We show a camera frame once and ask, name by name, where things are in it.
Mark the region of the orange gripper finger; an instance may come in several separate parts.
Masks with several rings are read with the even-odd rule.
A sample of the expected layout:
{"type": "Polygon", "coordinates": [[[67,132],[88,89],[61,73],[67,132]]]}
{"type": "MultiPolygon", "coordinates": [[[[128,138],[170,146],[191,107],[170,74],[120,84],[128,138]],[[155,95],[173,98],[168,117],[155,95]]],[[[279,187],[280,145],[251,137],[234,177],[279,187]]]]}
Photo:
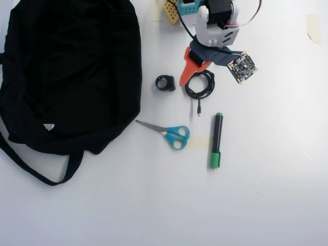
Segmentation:
{"type": "Polygon", "coordinates": [[[194,75],[194,73],[199,73],[207,69],[210,64],[212,63],[211,60],[204,61],[201,66],[199,66],[196,62],[192,60],[190,57],[190,51],[191,48],[187,47],[185,54],[184,54],[184,59],[186,61],[185,68],[181,74],[180,80],[179,80],[179,85],[180,86],[185,86],[186,83],[191,79],[191,77],[194,75]]]}

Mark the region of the navy gripper body with motor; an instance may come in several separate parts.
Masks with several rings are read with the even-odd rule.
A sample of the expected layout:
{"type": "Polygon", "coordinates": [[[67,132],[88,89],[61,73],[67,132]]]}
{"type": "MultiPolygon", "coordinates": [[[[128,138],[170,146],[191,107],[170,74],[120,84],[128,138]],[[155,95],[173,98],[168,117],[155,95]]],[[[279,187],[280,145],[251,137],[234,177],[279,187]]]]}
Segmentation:
{"type": "Polygon", "coordinates": [[[218,66],[227,66],[228,63],[240,55],[240,51],[231,51],[228,47],[207,47],[197,40],[190,42],[189,58],[196,64],[196,67],[201,67],[205,62],[213,62],[218,66]]]}

